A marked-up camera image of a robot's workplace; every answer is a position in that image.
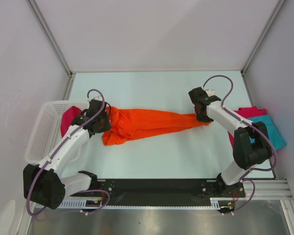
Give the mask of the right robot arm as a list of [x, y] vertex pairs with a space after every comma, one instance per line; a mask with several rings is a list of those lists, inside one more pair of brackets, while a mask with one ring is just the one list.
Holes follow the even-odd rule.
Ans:
[[251, 171], [265, 171], [257, 165], [272, 156], [267, 127], [261, 121], [252, 122], [227, 108], [219, 97], [201, 87], [192, 89], [188, 95], [198, 121], [216, 121], [234, 138], [233, 161], [217, 176], [216, 184], [217, 193], [228, 196], [233, 192], [234, 185]]

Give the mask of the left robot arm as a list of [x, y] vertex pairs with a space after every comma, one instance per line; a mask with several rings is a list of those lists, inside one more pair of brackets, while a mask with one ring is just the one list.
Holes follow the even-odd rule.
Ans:
[[24, 198], [29, 214], [33, 214], [32, 202], [56, 209], [68, 196], [96, 196], [99, 199], [94, 205], [98, 207], [108, 194], [100, 188], [96, 174], [79, 170], [64, 176], [64, 170], [77, 161], [81, 149], [92, 136], [111, 129], [111, 105], [101, 98], [93, 98], [84, 104], [57, 103], [55, 106], [56, 111], [61, 111], [57, 118], [59, 143], [44, 158], [29, 163], [23, 170]]

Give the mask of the orange t-shirt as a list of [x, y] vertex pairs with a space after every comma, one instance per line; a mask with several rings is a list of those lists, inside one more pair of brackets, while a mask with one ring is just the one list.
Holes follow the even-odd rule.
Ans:
[[150, 109], [118, 109], [114, 106], [106, 110], [111, 111], [109, 120], [112, 128], [102, 136], [105, 146], [120, 145], [127, 141], [180, 132], [212, 123], [198, 121], [196, 114]]

